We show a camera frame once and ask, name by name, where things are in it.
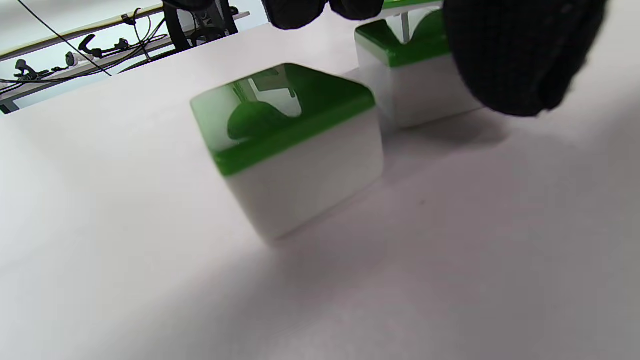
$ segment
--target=white block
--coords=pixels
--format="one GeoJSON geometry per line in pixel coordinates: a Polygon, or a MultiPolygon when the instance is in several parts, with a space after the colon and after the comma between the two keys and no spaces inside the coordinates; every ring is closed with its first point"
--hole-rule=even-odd
{"type": "Polygon", "coordinates": [[[191,107],[214,163],[265,240],[382,174],[373,94],[350,80],[283,64],[209,90],[191,107]]]}
{"type": "Polygon", "coordinates": [[[365,188],[382,170],[378,116],[371,110],[225,180],[256,231],[277,239],[365,188]]]}
{"type": "Polygon", "coordinates": [[[416,126],[483,107],[460,77],[446,46],[441,17],[439,10],[421,9],[404,18],[363,25],[356,31],[360,79],[373,91],[378,107],[390,120],[383,119],[384,130],[416,126]],[[429,26],[420,29],[421,25],[429,26]],[[419,58],[422,50],[425,60],[405,60],[419,58]],[[407,65],[398,65],[399,61],[407,65]]]}

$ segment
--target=black glove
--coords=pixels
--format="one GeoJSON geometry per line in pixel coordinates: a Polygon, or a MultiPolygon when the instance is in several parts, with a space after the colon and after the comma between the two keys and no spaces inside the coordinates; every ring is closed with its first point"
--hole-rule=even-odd
{"type": "Polygon", "coordinates": [[[382,11],[384,0],[262,0],[269,21],[278,29],[299,29],[315,20],[324,5],[349,20],[365,20],[382,11]]]}
{"type": "Polygon", "coordinates": [[[560,105],[586,61],[606,0],[445,0],[451,52],[487,107],[535,116],[560,105]]]}

